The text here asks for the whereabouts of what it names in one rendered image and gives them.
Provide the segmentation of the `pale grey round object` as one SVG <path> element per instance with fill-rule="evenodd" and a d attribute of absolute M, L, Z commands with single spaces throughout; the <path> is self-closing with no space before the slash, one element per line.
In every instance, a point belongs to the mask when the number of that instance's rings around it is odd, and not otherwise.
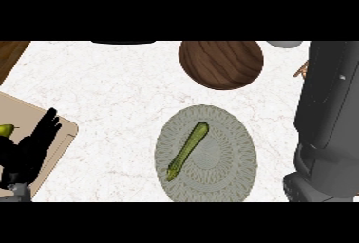
<path fill-rule="evenodd" d="M 302 45 L 303 41 L 268 41 L 268 43 L 278 48 L 296 48 Z"/>

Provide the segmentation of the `yellow-green pear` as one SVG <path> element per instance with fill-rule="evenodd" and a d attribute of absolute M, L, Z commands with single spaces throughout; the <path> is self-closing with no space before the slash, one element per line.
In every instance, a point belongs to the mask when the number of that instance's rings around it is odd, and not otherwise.
<path fill-rule="evenodd" d="M 2 124 L 0 125 L 0 136 L 9 137 L 17 129 L 17 126 L 14 124 Z"/>

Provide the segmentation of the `black appliance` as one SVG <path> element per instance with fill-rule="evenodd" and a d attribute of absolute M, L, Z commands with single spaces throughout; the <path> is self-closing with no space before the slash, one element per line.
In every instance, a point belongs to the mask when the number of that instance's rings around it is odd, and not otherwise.
<path fill-rule="evenodd" d="M 95 44 L 120 45 L 120 46 L 147 45 L 156 43 L 156 41 L 92 41 L 92 42 Z"/>

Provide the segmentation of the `beige cutting board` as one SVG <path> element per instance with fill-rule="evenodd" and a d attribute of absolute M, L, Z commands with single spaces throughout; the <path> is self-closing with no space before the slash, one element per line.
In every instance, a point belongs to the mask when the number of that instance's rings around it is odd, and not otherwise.
<path fill-rule="evenodd" d="M 45 109 L 0 91 L 0 125 L 12 124 L 15 126 L 11 135 L 14 143 L 20 143 L 23 138 L 33 133 L 45 113 Z M 46 153 L 37 180 L 30 185 L 31 196 L 36 196 L 79 132 L 79 126 L 73 121 L 61 117 L 60 123 L 63 124 L 63 128 Z"/>

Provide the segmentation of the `green asparagus spear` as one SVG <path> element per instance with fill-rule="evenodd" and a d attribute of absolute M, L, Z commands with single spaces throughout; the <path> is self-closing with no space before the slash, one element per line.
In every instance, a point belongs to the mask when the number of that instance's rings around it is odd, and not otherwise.
<path fill-rule="evenodd" d="M 200 121 L 190 133 L 190 136 L 187 138 L 185 144 L 179 150 L 179 153 L 176 154 L 169 167 L 167 167 L 167 177 L 166 179 L 172 181 L 178 175 L 181 174 L 182 166 L 187 162 L 187 159 L 197 148 L 198 144 L 201 143 L 204 137 L 209 133 L 209 124 L 204 121 Z"/>

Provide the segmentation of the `brown wooden oval bowl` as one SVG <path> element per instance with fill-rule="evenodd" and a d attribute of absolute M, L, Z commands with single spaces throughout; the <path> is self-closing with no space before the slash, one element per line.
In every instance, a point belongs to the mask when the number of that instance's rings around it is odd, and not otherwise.
<path fill-rule="evenodd" d="M 256 41 L 184 41 L 179 63 L 200 85 L 216 90 L 234 90 L 259 78 L 263 51 Z"/>

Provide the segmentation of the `grey oval woven placemat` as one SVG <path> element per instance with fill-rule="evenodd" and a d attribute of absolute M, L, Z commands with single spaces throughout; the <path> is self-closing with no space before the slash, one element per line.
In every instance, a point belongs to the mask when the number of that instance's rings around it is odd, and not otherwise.
<path fill-rule="evenodd" d="M 198 122 L 209 124 L 207 136 L 169 181 L 169 164 Z M 162 187 L 176 202 L 240 202 L 249 197 L 258 175 L 256 146 L 246 126 L 225 109 L 201 104 L 179 111 L 163 126 L 154 161 Z"/>

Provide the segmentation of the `brown wooden board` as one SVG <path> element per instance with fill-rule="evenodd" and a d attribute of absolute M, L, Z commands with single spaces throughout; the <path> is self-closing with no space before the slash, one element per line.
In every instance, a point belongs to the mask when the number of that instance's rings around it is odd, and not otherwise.
<path fill-rule="evenodd" d="M 0 85 L 9 76 L 29 45 L 30 41 L 0 41 Z"/>

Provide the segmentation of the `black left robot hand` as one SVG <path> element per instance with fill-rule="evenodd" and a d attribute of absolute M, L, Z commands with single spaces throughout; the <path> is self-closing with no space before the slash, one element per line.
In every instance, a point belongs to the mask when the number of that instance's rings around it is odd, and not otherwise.
<path fill-rule="evenodd" d="M 0 188 L 5 190 L 18 183 L 30 185 L 37 179 L 46 152 L 63 127 L 57 113 L 55 108 L 48 110 L 31 135 L 20 143 L 0 136 Z"/>

